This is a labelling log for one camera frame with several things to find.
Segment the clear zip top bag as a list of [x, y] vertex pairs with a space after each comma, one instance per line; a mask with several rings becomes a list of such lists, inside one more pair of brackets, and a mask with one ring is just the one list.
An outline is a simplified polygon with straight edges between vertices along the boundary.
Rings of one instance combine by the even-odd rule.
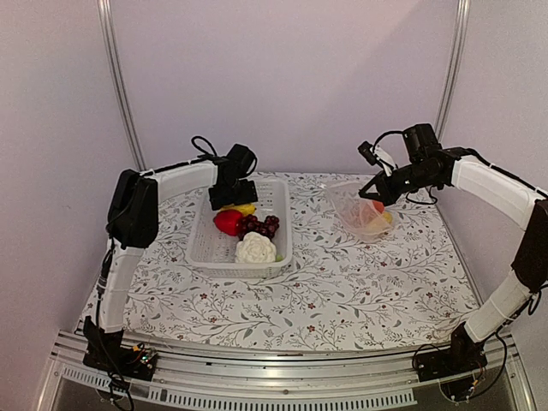
[[386, 237], [395, 228], [396, 223], [393, 218], [393, 228], [382, 234], [375, 235], [368, 231], [366, 225], [380, 213], [374, 209], [372, 200], [365, 200], [359, 196], [362, 186], [363, 183], [360, 182], [332, 182], [326, 186], [325, 195], [345, 230], [359, 241], [373, 243]]

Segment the white plastic basket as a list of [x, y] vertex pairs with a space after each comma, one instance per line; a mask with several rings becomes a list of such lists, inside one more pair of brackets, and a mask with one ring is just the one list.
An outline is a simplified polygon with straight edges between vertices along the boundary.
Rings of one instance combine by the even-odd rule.
[[202, 196], [188, 238], [188, 263], [210, 277], [270, 278], [292, 260], [293, 240], [288, 183], [255, 178], [258, 201], [251, 211], [211, 208]]

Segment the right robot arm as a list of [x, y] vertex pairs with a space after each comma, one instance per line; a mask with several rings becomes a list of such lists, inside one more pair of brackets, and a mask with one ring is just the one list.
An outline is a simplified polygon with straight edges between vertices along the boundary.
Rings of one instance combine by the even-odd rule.
[[459, 324], [443, 355], [443, 366], [460, 373], [474, 362], [485, 341], [517, 318], [547, 281], [547, 195], [521, 178], [488, 162], [472, 148], [442, 148], [437, 142], [408, 145], [410, 163], [398, 168], [377, 146], [363, 142], [358, 151], [382, 167], [359, 192], [360, 197], [391, 206], [404, 194], [422, 188], [455, 188], [498, 210], [516, 225], [521, 242], [508, 262], [508, 274], [483, 305]]

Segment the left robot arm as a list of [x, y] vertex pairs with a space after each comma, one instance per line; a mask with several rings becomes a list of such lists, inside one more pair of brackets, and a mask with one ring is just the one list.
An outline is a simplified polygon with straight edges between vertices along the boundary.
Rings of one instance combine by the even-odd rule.
[[156, 170], [120, 174], [107, 217], [109, 240], [98, 280], [97, 327], [106, 334], [122, 330], [134, 271], [158, 235], [159, 205], [196, 188], [208, 189], [213, 211], [253, 203], [257, 192], [247, 178], [256, 164], [254, 154], [203, 154]]

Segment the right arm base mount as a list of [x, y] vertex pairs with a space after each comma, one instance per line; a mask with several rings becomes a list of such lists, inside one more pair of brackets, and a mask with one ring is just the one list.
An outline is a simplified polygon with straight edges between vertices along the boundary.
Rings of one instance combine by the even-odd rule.
[[487, 366], [483, 346], [456, 339], [448, 348], [423, 344], [411, 360], [420, 382], [446, 378], [457, 374], [481, 370]]

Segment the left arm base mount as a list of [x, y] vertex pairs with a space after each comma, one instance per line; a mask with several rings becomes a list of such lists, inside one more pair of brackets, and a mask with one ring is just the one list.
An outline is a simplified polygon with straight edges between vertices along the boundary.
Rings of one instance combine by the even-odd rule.
[[105, 333], [86, 316], [83, 334], [87, 340], [83, 359], [85, 366], [104, 372], [116, 372], [123, 377], [152, 381], [158, 362], [158, 353], [138, 343], [132, 348], [122, 346], [123, 331]]

